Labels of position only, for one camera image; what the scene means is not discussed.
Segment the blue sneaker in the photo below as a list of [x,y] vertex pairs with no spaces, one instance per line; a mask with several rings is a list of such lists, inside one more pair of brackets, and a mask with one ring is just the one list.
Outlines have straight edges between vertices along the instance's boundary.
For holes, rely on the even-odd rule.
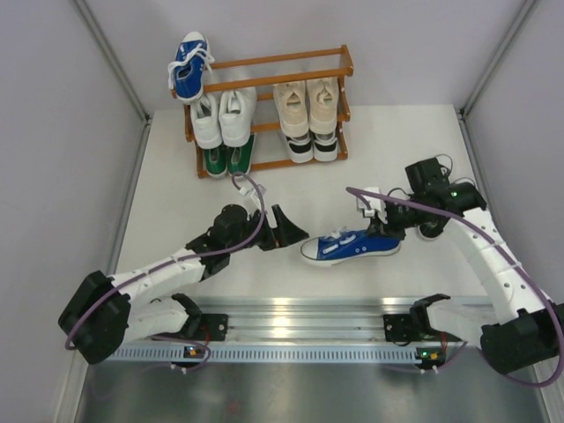
[[182,103],[198,100],[204,92],[204,72],[211,71],[214,63],[207,38],[197,31],[187,33],[167,66],[168,89]]
[[400,249],[398,239],[345,229],[305,241],[301,256],[309,264],[332,266],[356,258],[390,256]]

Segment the black white sneaker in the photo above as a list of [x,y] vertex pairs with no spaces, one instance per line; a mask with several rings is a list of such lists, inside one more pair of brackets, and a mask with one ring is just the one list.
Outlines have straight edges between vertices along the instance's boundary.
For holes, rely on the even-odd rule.
[[283,132],[280,135],[290,161],[296,164],[303,164],[314,158],[314,149],[309,133],[299,137],[289,137]]
[[338,137],[335,131],[328,134],[313,133],[314,159],[330,162],[338,157]]

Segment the green sneaker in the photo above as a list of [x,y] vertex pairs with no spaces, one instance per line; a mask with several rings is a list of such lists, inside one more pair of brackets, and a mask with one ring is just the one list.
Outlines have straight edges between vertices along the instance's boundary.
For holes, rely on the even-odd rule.
[[248,174],[252,165],[252,155],[256,134],[251,133],[247,143],[241,147],[227,147],[226,165],[229,174]]
[[227,174],[226,148],[223,145],[203,150],[206,173],[211,178],[222,178]]

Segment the beige sneaker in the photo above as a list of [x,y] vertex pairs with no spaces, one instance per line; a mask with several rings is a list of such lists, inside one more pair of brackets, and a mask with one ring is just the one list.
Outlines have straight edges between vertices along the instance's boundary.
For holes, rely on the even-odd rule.
[[310,79],[306,82],[306,88],[310,130],[321,135],[332,133],[338,122],[338,79]]
[[280,129],[289,137],[309,131],[306,106],[306,83],[293,81],[274,85],[273,99],[278,111]]

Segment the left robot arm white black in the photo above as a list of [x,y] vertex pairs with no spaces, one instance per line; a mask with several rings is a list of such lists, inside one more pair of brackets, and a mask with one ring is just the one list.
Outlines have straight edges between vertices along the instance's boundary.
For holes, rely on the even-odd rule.
[[58,319],[66,349],[91,365],[122,345],[159,336],[198,339],[206,325],[201,308],[184,293],[223,271],[231,255],[257,247],[271,251],[308,238],[275,204],[269,215],[229,204],[206,232],[156,263],[120,274],[87,275]]

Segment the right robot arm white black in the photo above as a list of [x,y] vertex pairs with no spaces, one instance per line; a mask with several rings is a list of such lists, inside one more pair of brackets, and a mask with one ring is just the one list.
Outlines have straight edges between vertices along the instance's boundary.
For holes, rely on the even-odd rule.
[[498,373],[563,357],[563,307],[535,287],[495,227],[486,200],[474,184],[451,182],[436,158],[405,169],[411,192],[405,200],[378,190],[360,196],[357,207],[370,220],[370,234],[403,240],[409,228],[426,240],[444,235],[464,255],[486,291],[494,315],[483,315],[446,294],[415,301],[414,334],[429,340],[441,332],[478,348]]

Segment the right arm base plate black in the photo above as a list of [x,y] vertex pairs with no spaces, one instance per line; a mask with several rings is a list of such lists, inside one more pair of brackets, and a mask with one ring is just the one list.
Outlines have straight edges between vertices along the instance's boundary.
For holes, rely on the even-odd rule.
[[435,332],[432,335],[422,335],[416,330],[409,314],[384,314],[382,320],[386,341],[395,345],[407,346],[414,342],[460,342],[459,338],[450,334]]

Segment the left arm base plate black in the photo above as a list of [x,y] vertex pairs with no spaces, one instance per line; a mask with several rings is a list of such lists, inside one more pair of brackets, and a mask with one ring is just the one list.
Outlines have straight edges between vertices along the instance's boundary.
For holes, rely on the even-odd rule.
[[190,317],[178,331],[159,333],[159,336],[172,339],[194,341],[219,341],[226,339],[229,316],[227,314],[201,314]]

